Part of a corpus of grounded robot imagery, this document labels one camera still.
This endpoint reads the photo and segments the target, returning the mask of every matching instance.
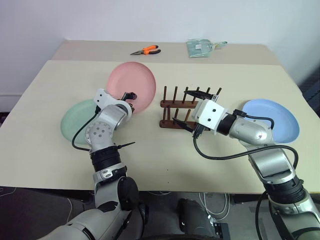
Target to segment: plate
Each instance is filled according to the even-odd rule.
[[[288,144],[297,139],[300,127],[295,116],[284,106],[268,99],[254,99],[248,101],[242,109],[245,113],[255,117],[268,117],[274,120],[272,130],[273,140],[279,144]],[[263,121],[269,126],[270,121]]]
[[[95,114],[96,103],[93,99],[84,100],[73,105],[63,116],[60,123],[62,135],[72,141],[76,132]],[[75,138],[76,144],[88,144],[85,138],[86,127]]]
[[[117,66],[110,74],[106,90],[114,98],[121,99],[125,92],[134,92],[135,100],[127,100],[134,107],[134,114],[145,110],[156,94],[156,80],[145,65],[129,61]]]

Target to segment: white wall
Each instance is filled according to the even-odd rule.
[[[0,0],[0,96],[23,93],[65,38],[199,37],[265,44],[299,84],[320,63],[320,1]],[[14,104],[4,98],[0,111]]]

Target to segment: green plate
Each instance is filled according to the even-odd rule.
[[[76,132],[93,117],[96,106],[93,99],[88,99],[72,106],[61,120],[60,129],[62,135],[71,142]],[[82,129],[75,138],[74,142],[76,144],[88,144],[85,138],[86,129],[86,127]]]

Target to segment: clear plastic bag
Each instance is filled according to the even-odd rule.
[[[186,42],[189,58],[207,58],[218,47],[223,47],[226,41],[212,43],[208,39],[190,39]]]

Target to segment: black cable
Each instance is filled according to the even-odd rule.
[[[293,147],[286,146],[286,145],[270,145],[270,146],[265,146],[265,147],[261,147],[261,148],[249,150],[249,151],[244,151],[244,152],[241,152],[241,153],[238,153],[238,154],[234,154],[234,155],[230,155],[230,156],[208,156],[208,155],[205,155],[205,154],[202,153],[202,152],[200,151],[200,149],[198,148],[197,138],[196,138],[196,137],[193,138],[193,145],[194,145],[195,150],[196,150],[202,157],[204,157],[204,158],[206,158],[206,159],[210,159],[210,160],[228,160],[228,159],[235,159],[235,158],[239,158],[239,157],[242,157],[242,156],[246,156],[246,155],[249,155],[249,154],[254,154],[254,153],[258,153],[258,152],[265,151],[265,150],[270,150],[270,149],[288,149],[288,150],[290,150],[291,152],[293,152],[293,154],[294,154],[293,168],[294,168],[294,169],[296,169],[296,167],[297,167],[297,165],[298,165],[298,160],[299,160],[299,155],[298,155],[297,151],[296,151]]]
[[[90,149],[88,149],[88,148],[76,146],[76,145],[75,145],[75,140],[76,140],[76,137],[78,136],[78,134],[81,132],[81,130],[84,129],[93,119],[95,119],[95,117],[98,115],[98,113],[100,112],[100,110],[101,110],[100,107],[96,106],[93,117],[90,118],[90,119],[75,133],[75,135],[73,136],[72,141],[71,141],[72,147],[74,147],[75,149],[78,149],[78,150],[90,151]]]
[[[245,117],[246,118],[248,118],[248,119],[259,119],[259,120],[268,120],[268,121],[270,121],[271,122],[271,126],[270,126],[270,128],[271,129],[274,129],[274,126],[275,126],[275,121],[272,119],[272,118],[270,118],[270,117],[263,117],[263,116],[250,116],[250,115],[245,115]]]
[[[140,238],[142,238],[142,236],[144,235],[144,231],[145,231],[146,221],[145,221],[145,217],[142,212],[142,209],[139,206],[138,206],[138,210],[139,210],[141,218],[142,218],[142,229],[141,229],[141,235],[140,235]]]
[[[264,191],[261,194],[261,196],[259,197],[258,202],[256,204],[256,207],[255,207],[255,229],[256,229],[256,234],[258,234],[259,240],[263,240],[263,238],[261,236],[260,228],[259,228],[259,209],[260,209],[261,202],[265,196],[267,196],[266,191]]]
[[[228,160],[228,159],[234,159],[234,158],[238,158],[238,157],[242,157],[242,156],[245,156],[245,155],[254,154],[254,153],[258,153],[258,152],[265,151],[265,150],[270,150],[270,149],[288,149],[291,152],[293,152],[293,155],[294,155],[294,161],[293,161],[293,168],[294,169],[297,168],[298,161],[299,161],[299,155],[298,155],[297,151],[293,147],[286,146],[286,145],[271,145],[271,146],[266,146],[266,147],[261,147],[261,148],[258,148],[258,149],[253,149],[253,150],[241,152],[241,153],[230,155],[230,156],[208,156],[208,155],[205,155],[198,148],[197,138],[196,137],[193,138],[193,145],[194,145],[195,150],[202,157],[204,157],[206,159],[210,159],[210,160]],[[263,198],[266,195],[267,195],[267,192],[264,191],[261,194],[261,196],[260,196],[260,198],[259,198],[259,200],[258,200],[258,202],[256,204],[256,208],[255,208],[255,228],[256,228],[256,233],[258,234],[259,240],[263,240],[263,238],[261,236],[261,233],[260,233],[260,228],[259,228],[259,209],[260,209],[261,201],[263,200]]]

